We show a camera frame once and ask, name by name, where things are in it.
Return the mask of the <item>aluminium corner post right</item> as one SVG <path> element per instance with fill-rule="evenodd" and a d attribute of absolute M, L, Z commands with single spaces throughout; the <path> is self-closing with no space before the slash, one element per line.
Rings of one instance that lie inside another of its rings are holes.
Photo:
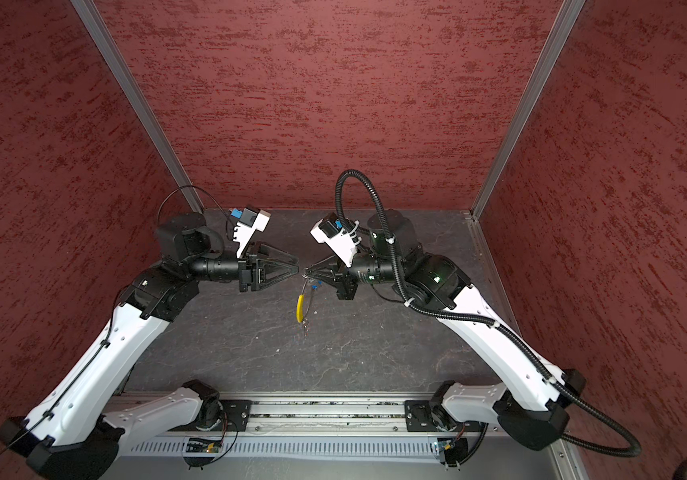
<path fill-rule="evenodd" d="M 483 187 L 471 208 L 471 220 L 473 222 L 480 222 L 483 217 L 483 212 L 493 196 L 495 191 L 495 186 L 499 183 L 507 164 L 509 163 L 509 158 L 511 154 L 515 151 L 515 146 L 525 130 L 525 126 L 539 102 L 539 98 L 543 93 L 543 88 L 547 85 L 549 81 L 549 76 L 565 48 L 565 44 L 581 15 L 581 10 L 585 6 L 585 0 L 565 0 L 561 4 L 561 8 L 557 12 L 557 17 L 549 30 L 549 35 L 543 44 L 543 49 L 537 58 L 537 63 L 527 80 L 527 85 L 523 94 L 521 94 L 521 99 L 517 104 L 517 109 L 511 118 L 511 123 L 501 140 L 501 145 L 495 158 L 493 158 L 493 164 L 491 164 L 491 169 L 483 182 Z"/>

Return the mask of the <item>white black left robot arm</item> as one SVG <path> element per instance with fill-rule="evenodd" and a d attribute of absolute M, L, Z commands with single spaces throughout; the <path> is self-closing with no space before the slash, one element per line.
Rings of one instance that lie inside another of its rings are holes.
<path fill-rule="evenodd" d="M 162 258 L 120 295 L 112 316 L 86 353 L 28 415 L 0 427 L 6 450 L 25 458 L 45 479 L 98 479 L 136 445 L 179 426 L 225 436 L 233 424 L 220 394 L 199 380 L 130 410 L 107 412 L 108 402 L 147 348 L 200 292 L 203 281 L 235 281 L 241 292 L 260 291 L 299 271 L 285 251 L 252 240 L 271 215 L 234 210 L 230 251 L 190 212 L 158 227 Z"/>

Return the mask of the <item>yellow capped key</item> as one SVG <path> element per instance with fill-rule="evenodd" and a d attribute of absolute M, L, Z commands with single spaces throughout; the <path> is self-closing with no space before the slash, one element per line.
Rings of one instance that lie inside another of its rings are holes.
<path fill-rule="evenodd" d="M 305 313 L 304 313 L 304 304 L 305 304 L 305 295 L 301 294 L 298 297 L 298 302 L 297 302 L 297 310 L 296 310 L 296 319 L 299 324 L 302 324 L 305 321 Z"/>

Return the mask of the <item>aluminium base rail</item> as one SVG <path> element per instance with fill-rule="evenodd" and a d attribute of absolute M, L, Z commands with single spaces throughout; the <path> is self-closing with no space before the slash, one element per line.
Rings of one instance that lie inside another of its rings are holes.
<path fill-rule="evenodd" d="M 551 445 L 567 423 L 565 413 L 527 412 L 501 386 L 455 385 L 431 393 L 322 392 L 224 393 L 197 406 L 183 391 L 114 396 L 106 418 L 167 421 L 163 432 L 194 435 L 237 431 L 249 436 L 418 436 L 477 432 L 487 425 L 531 448 Z"/>

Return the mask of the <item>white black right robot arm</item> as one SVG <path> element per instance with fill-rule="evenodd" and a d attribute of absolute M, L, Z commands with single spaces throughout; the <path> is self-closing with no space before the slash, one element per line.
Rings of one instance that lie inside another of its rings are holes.
<path fill-rule="evenodd" d="M 385 214 L 395 235 L 395 252 L 403 268 L 407 299 L 411 304 L 443 314 L 469 314 L 481 322 L 439 321 L 461 337 L 499 377 L 499 383 L 471 387 L 447 381 L 435 392 L 419 420 L 439 431 L 455 432 L 467 422 L 499 426 L 517 443 L 542 450 L 561 438 L 569 422 L 569 400 L 517 347 L 519 335 L 487 304 L 471 278 L 453 260 L 423 250 L 415 227 L 395 210 Z M 315 240 L 332 255 L 306 270 L 307 278 L 337 290 L 341 300 L 351 300 L 361 285 L 395 285 L 389 241 L 377 216 L 367 222 L 369 240 L 359 232 L 345 232 L 336 214 L 318 221 L 311 230 Z"/>

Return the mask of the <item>silver keyring with keys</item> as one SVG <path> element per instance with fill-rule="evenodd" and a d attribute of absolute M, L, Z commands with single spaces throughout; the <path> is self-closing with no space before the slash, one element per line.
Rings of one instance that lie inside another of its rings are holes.
<path fill-rule="evenodd" d="M 313 288 L 307 286 L 305 279 L 304 279 L 304 284 L 302 286 L 302 290 L 301 290 L 300 295 L 301 294 L 305 295 L 304 313 L 305 313 L 306 318 L 302 324 L 299 324 L 299 323 L 298 324 L 303 329 L 303 332 L 305 335 L 309 334 L 309 319 L 308 319 L 308 317 L 309 317 L 310 312 L 312 311 L 313 300 L 315 298 L 316 293 L 319 291 L 319 289 L 313 290 Z"/>

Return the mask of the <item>aluminium corner post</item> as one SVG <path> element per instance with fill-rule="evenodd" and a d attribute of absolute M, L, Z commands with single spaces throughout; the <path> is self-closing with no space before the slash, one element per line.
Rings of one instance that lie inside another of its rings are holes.
<path fill-rule="evenodd" d="M 495 191 L 495 186 L 499 183 L 507 164 L 509 163 L 509 158 L 511 154 L 515 151 L 515 146 L 525 130 L 525 126 L 539 102 L 539 98 L 543 93 L 543 88 L 547 85 L 549 81 L 549 76 L 565 48 L 565 44 L 581 15 L 581 10 L 585 6 L 585 0 L 565 0 L 561 4 L 561 8 L 557 12 L 557 17 L 549 30 L 549 35 L 543 44 L 543 49 L 537 58 L 537 63 L 527 80 L 527 85 L 523 94 L 521 94 L 521 99 L 517 104 L 517 109 L 511 118 L 511 123 L 501 140 L 501 145 L 495 158 L 493 158 L 493 164 L 491 164 L 491 169 L 483 182 L 483 187 L 471 208 L 471 220 L 473 222 L 480 222 L 483 217 L 483 212 L 493 196 Z"/>
<path fill-rule="evenodd" d="M 127 61 L 123 58 L 119 46 L 113 40 L 112 34 L 107 24 L 105 24 L 97 5 L 93 1 L 87 0 L 72 0 L 71 4 L 95 46 L 99 49 L 111 74 L 115 77 L 121 90 L 123 90 L 147 136 L 149 136 L 159 156 L 165 163 L 169 174 L 171 174 L 177 186 L 189 185 L 191 183 L 190 176 L 185 172 L 185 168 L 183 168 L 173 145 L 169 142 L 151 105 L 135 80 Z"/>

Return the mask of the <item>aluminium corner post left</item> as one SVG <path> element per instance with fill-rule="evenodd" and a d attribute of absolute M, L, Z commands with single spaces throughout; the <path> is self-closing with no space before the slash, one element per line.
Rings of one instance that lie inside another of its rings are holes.
<path fill-rule="evenodd" d="M 190 176 L 185 172 L 185 168 L 183 168 L 173 145 L 169 142 L 151 105 L 135 80 L 127 61 L 123 58 L 119 46 L 113 40 L 112 34 L 107 24 L 105 24 L 97 5 L 93 1 L 87 0 L 72 0 L 71 4 L 95 46 L 99 49 L 111 74 L 115 77 L 121 90 L 123 90 L 147 136 L 149 136 L 159 156 L 165 163 L 169 174 L 171 174 L 177 186 L 189 185 L 191 183 Z"/>

